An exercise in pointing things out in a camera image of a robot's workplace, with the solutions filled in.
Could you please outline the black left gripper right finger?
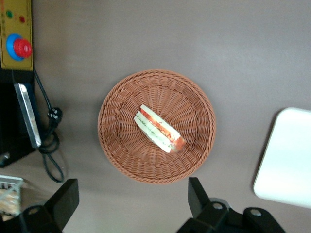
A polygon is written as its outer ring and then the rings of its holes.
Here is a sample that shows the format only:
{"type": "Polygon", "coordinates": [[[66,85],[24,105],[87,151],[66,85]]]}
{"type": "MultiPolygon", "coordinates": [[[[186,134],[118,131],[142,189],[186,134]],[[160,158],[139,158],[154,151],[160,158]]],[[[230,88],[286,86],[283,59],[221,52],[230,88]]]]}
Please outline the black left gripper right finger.
{"type": "Polygon", "coordinates": [[[209,198],[196,177],[188,180],[188,204],[192,213],[179,233],[243,233],[243,217],[222,199],[209,198]]]}

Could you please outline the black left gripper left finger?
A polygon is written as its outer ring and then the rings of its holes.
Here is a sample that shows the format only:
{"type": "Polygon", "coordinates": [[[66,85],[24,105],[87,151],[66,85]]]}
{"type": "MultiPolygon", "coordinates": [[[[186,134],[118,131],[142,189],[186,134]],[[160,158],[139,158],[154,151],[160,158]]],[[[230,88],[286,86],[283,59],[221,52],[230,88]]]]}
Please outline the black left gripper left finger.
{"type": "Polygon", "coordinates": [[[79,205],[77,179],[68,179],[43,205],[19,215],[22,233],[61,233],[79,205]]]}

